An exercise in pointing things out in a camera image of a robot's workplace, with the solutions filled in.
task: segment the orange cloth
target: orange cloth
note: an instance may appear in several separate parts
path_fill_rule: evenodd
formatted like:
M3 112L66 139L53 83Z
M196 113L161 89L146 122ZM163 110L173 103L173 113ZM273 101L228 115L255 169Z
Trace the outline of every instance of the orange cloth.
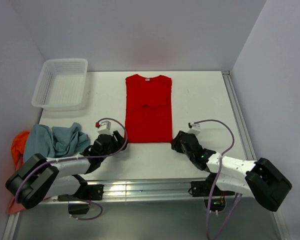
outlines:
M13 164L16 171L24 164L22 156L25 152L25 146L26 146L28 135L29 135L29 131L23 131L19 133L12 142L11 154L12 154ZM6 210L6 214L15 214L22 210L25 210L25 207L20 203L16 203L15 197L12 197L8 205L8 208Z
M15 168L17 167L18 162L20 160L21 160L20 167L24 164L21 156L23 156L23 154L25 152L26 141L29 136L29 133L30 133L29 131L23 131L23 132L19 133L12 142L11 154L12 154L13 164L14 164Z

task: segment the black bracket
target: black bracket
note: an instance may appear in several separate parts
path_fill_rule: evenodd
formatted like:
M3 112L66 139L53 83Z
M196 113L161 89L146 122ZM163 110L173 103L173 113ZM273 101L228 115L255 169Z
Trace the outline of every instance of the black bracket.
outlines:
M208 208L209 199L204 199L203 201L204 201L205 207ZM223 202L221 202L220 199L212 199L211 200L210 211L220 212L220 211L223 211L225 208L226 208L226 199L224 199Z
M70 203L68 204L68 213L70 215L85 215L90 209L87 203Z
M194 198L209 197L209 193L216 176L217 174L210 173L204 181L192 181L189 193L191 191L191 195ZM217 186L215 186L212 196L221 196L221 194L224 194L225 196L233 196L236 193L234 191L221 191Z
M93 145L88 146L80 154L83 156L104 156L117 152L124 144L125 139L120 135L118 131L113 131L112 135L100 134ZM128 142L125 144L122 150L127 148ZM101 163L105 160L105 157L89 159L90 167L85 174L92 173L101 166Z
M78 199L82 200L91 200L91 201L100 201L102 200L104 194L104 185L102 184L94 184L94 185L86 185L83 188L79 188L78 191L73 195ZM59 202L69 202L73 201L73 197L69 195L59 195Z
M171 141L171 149L177 153L185 154L188 159L201 171L208 170L207 162L216 152L203 148L196 135L179 131L177 136Z

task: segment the table surface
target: table surface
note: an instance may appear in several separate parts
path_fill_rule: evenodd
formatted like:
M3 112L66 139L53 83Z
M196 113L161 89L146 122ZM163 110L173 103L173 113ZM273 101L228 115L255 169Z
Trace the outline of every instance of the table surface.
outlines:
M139 74L152 78L164 75L172 79L173 137L179 130L188 131L188 123L217 119L226 123L234 133L235 144L226 154L246 159L239 131L220 71L151 71L151 72L88 72L86 106L77 111L42 112L40 124L49 127L70 127L81 124L91 143L98 137L97 120L110 117L121 123L126 118L126 77ZM231 144L228 130L219 123L201 123L200 144L222 152ZM111 130L124 131L117 123ZM85 174L86 180L152 180L204 178L208 173L198 170L184 154L171 150L169 143L131 143L116 156L108 157L96 171Z

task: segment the white wall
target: white wall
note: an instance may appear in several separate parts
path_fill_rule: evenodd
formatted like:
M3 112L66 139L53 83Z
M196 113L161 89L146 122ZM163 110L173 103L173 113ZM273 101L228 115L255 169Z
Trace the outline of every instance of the white wall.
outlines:
M0 0L0 239L12 196L5 188L6 180L14 172L11 144L40 115L39 109L31 106L31 98L43 62L11 4Z
M46 59L89 71L231 70L266 0L10 0Z
M282 210L300 240L300 0L268 0L232 79L253 147L291 181Z

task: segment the purple cable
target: purple cable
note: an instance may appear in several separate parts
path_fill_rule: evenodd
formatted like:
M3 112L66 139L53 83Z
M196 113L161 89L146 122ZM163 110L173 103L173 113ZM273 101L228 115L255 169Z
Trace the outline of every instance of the purple cable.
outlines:
M210 237L210 209L211 209L212 196L213 196L215 186L217 184L217 180L218 180L218 178L221 174L223 156L230 149L232 149L232 147L235 145L235 136L234 136L234 133L231 131L230 127L228 127L224 122L216 120L216 119L207 119L207 120L202 120L202 121L196 121L196 122L194 122L194 124L200 124L200 123L206 123L206 122L216 122L216 123L222 124L230 132L231 138L232 138L231 145L221 153L221 156L220 156L220 159L219 159L219 169L218 169L218 172L217 172L217 174L215 176L215 179L212 183L211 190L210 190L210 193L209 193L208 206L207 206L206 218L205 218L205 221L206 221L206 237L207 237L208 240L215 240L220 235L220 233L223 230L223 228L225 227L225 225L228 223L228 220L229 220L232 212L235 210L238 202L241 200L242 194L239 194L238 197L237 196L235 197L235 201L234 201L232 209L230 210L229 214L225 218L225 220L224 220L222 226L220 227L220 229L218 230L217 234L214 236L214 238L211 238Z
M21 189L24 187L24 185L27 183L27 181L36 173L38 172L41 168L43 168L44 166L46 165L49 165L49 164L55 164L56 162L58 163L62 163L62 162L68 162L68 161L74 161L74 160L84 160L84 159L99 159L99 158L107 158L107 157L111 157L113 155L116 155L118 154L119 152L121 152L122 149L124 149L124 147L127 145L128 143L128 132L125 128L125 126L123 126L118 120L115 120L114 118L111 118L111 117L104 117L104 118L101 118L97 121L97 123L103 121L103 120L110 120L110 121L114 121L116 122L117 124L119 124L123 130L124 130L124 133L125 133L125 141L124 141L124 144L122 145L122 147L114 152L114 153L111 153L111 154L108 154L108 155L103 155L103 156L80 156L80 157L63 157L63 158L59 158L58 161L56 160L51 160L51 161L46 161L45 163L37 166L32 172L29 173L29 175L22 181L22 183L20 184L18 190L16 191L15 193L15 197L14 197L14 200L17 204L19 204L19 197L20 197L20 192L21 192ZM91 218L79 218L79 217L75 217L76 219L78 220L92 220L92 219L96 219L98 218L101 213L103 212L103 208L100 204L96 203L96 202L93 202L93 201L86 201L86 200L82 200L82 199L78 199L79 201L81 202L86 202L86 203L90 203L90 204L94 204L94 205L97 205L98 207L100 207L101 211L100 213L95 216L95 217L91 217Z

